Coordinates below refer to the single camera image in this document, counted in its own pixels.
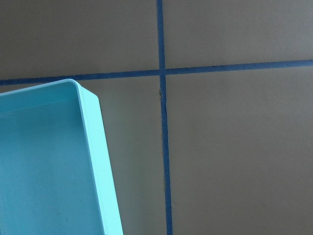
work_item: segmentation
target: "blue tray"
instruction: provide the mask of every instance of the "blue tray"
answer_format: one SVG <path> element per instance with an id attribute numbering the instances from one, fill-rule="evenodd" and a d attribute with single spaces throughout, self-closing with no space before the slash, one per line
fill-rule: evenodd
<path id="1" fill-rule="evenodd" d="M 71 79 L 0 94 L 0 235 L 122 235 L 96 95 Z"/>

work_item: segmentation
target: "plastic tray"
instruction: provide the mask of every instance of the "plastic tray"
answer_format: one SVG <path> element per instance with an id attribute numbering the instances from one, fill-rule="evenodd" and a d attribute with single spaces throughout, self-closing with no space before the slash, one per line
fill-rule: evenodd
<path id="1" fill-rule="evenodd" d="M 122 235 L 96 95 L 71 79 L 0 94 L 0 235 Z"/>

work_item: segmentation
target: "horizontal blue line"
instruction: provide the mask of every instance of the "horizontal blue line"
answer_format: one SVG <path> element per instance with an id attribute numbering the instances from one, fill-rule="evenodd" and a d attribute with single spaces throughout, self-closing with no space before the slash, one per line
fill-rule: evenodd
<path id="1" fill-rule="evenodd" d="M 239 70 L 262 70 L 274 68 L 291 68 L 313 66 L 313 60 L 295 60 L 295 61 L 281 61 L 281 62 L 265 62 L 253 64 L 237 64 L 237 65 L 217 65 L 204 67 L 190 67 L 166 69 L 166 75 L 172 74 L 186 74 L 199 72 L 222 72 L 222 71 L 239 71 Z"/>
<path id="2" fill-rule="evenodd" d="M 95 80 L 95 79 L 109 79 L 109 78 L 123 78 L 123 77 L 158 76 L 158 75 L 159 75 L 159 70 L 139 70 L 139 71 L 126 71 L 126 72 L 67 75 L 67 76 L 56 76 L 56 77 L 19 78 L 19 79 L 0 80 L 0 86 L 29 84 L 29 83 L 47 83 L 47 82 L 54 82 L 54 81 L 59 81 L 62 79 L 67 79 L 67 78 L 71 78 L 76 81 L 79 81 L 79 80 Z"/>

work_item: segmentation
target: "blue line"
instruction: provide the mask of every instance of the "blue line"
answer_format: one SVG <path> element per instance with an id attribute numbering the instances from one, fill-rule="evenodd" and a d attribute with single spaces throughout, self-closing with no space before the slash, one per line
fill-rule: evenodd
<path id="1" fill-rule="evenodd" d="M 123 77 L 158 76 L 158 75 L 159 75 L 159 70 L 139 70 L 139 71 L 126 71 L 126 72 L 108 72 L 108 73 L 68 75 L 68 76 L 57 76 L 57 77 L 19 78 L 19 79 L 0 80 L 0 86 L 29 84 L 29 83 L 47 83 L 47 82 L 54 82 L 54 81 L 67 79 L 67 78 L 71 78 L 76 81 L 79 81 L 79 80 L 95 80 L 95 79 L 109 79 L 109 78 L 123 78 Z"/>
<path id="2" fill-rule="evenodd" d="M 166 110 L 166 75 L 165 75 L 162 0 L 156 0 L 156 8 L 157 8 L 158 61 L 159 61 L 160 93 L 161 93 L 161 124 L 162 124 L 162 142 L 163 142 L 162 148 L 163 148 L 163 165 L 164 165 L 166 232 L 167 232 L 167 235 L 173 235 L 170 157 L 169 157 L 169 147 L 168 147 L 168 126 L 167 126 L 167 110 Z"/>
<path id="3" fill-rule="evenodd" d="M 236 71 L 236 70 L 237 71 L 262 70 L 262 69 L 291 68 L 291 67 L 304 67 L 304 66 L 313 66 L 313 60 L 295 60 L 295 61 L 265 62 L 265 63 L 253 63 L 253 64 L 218 65 L 218 66 L 167 69 L 166 75 L 199 73 L 199 72 L 222 72 L 222 71 Z"/>

